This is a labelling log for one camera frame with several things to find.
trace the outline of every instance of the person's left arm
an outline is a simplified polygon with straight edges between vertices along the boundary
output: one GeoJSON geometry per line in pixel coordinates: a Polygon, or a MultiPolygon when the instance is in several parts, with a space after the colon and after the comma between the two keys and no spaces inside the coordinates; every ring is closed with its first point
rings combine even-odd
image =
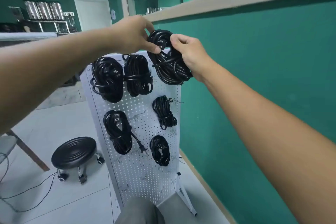
{"type": "Polygon", "coordinates": [[[108,28],[0,48],[0,135],[100,56],[140,49],[159,53],[158,46],[147,42],[145,28],[154,31],[139,15],[108,28]]]}

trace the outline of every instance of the door frame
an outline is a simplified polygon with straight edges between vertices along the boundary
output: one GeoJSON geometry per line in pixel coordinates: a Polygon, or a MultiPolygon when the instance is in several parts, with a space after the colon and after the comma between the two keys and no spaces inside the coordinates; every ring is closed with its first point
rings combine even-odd
{"type": "Polygon", "coordinates": [[[76,7],[76,12],[78,15],[78,19],[79,19],[79,24],[81,25],[81,31],[83,31],[83,23],[82,23],[82,18],[78,12],[78,1],[104,1],[107,4],[107,9],[110,11],[110,23],[112,25],[112,18],[111,18],[111,9],[110,9],[110,4],[109,4],[109,0],[74,0],[75,1],[75,7],[76,7]]]}

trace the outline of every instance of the human arm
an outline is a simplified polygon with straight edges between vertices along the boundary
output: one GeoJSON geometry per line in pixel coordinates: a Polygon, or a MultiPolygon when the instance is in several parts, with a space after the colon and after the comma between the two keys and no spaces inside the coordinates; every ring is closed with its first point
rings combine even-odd
{"type": "Polygon", "coordinates": [[[300,223],[335,223],[336,145],[214,62],[198,39],[172,35],[251,156],[300,223]]]}
{"type": "Polygon", "coordinates": [[[154,31],[145,18],[133,16],[108,28],[0,48],[0,135],[100,56],[139,49],[158,53],[160,48],[146,41],[145,28],[154,31]]]}

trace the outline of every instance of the baseboard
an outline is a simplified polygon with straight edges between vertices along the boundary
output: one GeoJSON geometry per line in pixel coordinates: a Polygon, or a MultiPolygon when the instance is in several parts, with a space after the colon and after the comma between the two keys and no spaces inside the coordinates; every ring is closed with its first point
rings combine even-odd
{"type": "Polygon", "coordinates": [[[209,185],[205,182],[203,177],[197,172],[195,167],[191,164],[187,156],[184,154],[184,152],[180,149],[180,154],[183,158],[183,160],[187,163],[188,167],[191,169],[191,171],[194,173],[196,178],[199,180],[199,182],[202,184],[202,186],[205,188],[205,190],[208,192],[212,200],[215,202],[215,204],[218,206],[218,208],[221,210],[221,212],[224,214],[225,218],[229,221],[230,224],[237,224],[235,219],[232,217],[232,215],[229,213],[229,211],[225,208],[225,206],[222,204],[222,202],[218,199],[218,197],[215,195],[215,193],[212,191],[212,189],[209,187],[209,185]]]}

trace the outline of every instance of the caster wheel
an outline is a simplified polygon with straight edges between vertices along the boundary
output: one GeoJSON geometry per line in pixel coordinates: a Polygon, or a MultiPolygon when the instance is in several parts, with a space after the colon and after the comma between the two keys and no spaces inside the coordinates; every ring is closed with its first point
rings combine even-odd
{"type": "Polygon", "coordinates": [[[57,178],[59,179],[60,182],[64,182],[68,177],[69,175],[64,173],[57,175],[57,178]]]}
{"type": "Polygon", "coordinates": [[[102,157],[97,158],[97,162],[99,165],[102,165],[105,162],[105,159],[103,159],[102,157]]]}
{"type": "Polygon", "coordinates": [[[79,182],[81,184],[85,183],[86,182],[86,175],[81,175],[81,176],[78,176],[78,179],[79,179],[79,182]]]}

